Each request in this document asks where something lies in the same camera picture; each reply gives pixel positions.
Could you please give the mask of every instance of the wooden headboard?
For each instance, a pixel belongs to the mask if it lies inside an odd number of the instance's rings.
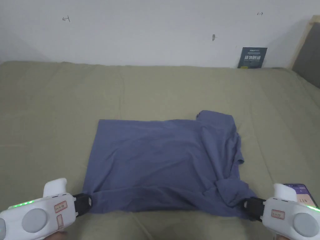
[[[308,23],[290,68],[320,88],[320,15]]]

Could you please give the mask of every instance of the human hand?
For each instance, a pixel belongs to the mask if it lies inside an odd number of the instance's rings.
[[[67,238],[67,232],[55,232],[50,236],[47,236],[44,240],[65,240]]]
[[[284,236],[277,235],[276,240],[290,240]]]

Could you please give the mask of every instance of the bed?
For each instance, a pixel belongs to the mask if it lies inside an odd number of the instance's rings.
[[[43,62],[0,65],[0,209],[39,198],[65,177],[81,192],[99,119],[231,114],[241,179],[261,198],[304,183],[320,203],[320,89],[291,70],[132,67]],[[272,239],[259,222],[202,212],[87,214],[70,239]]]

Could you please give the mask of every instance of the smartphone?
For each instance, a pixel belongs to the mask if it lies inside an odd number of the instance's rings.
[[[318,208],[318,205],[314,201],[312,195],[308,191],[306,185],[301,184],[301,183],[286,183],[284,184],[288,187],[293,188],[296,193],[297,193],[297,199],[298,202],[301,202],[305,205],[311,206],[311,207],[316,207]]]

